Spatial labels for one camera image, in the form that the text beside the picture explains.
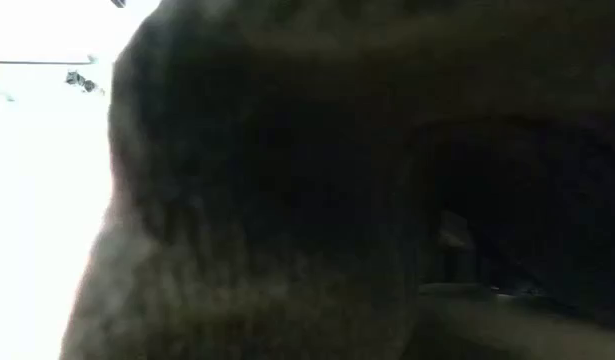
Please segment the blue-grey denim cap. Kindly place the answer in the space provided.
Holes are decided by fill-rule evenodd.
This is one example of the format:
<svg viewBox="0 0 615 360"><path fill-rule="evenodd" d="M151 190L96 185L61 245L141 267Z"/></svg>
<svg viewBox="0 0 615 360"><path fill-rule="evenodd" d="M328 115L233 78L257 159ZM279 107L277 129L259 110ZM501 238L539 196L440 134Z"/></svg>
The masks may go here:
<svg viewBox="0 0 615 360"><path fill-rule="evenodd" d="M159 0L57 360L615 360L615 0Z"/></svg>

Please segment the black overhead frame beam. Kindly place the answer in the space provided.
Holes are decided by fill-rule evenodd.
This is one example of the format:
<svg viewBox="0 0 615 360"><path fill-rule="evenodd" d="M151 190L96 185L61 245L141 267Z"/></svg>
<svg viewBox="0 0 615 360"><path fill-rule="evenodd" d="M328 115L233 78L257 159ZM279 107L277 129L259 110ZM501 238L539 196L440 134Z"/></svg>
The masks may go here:
<svg viewBox="0 0 615 360"><path fill-rule="evenodd" d="M5 60L0 59L0 65L92 65L95 61L48 61L48 60Z"/></svg>

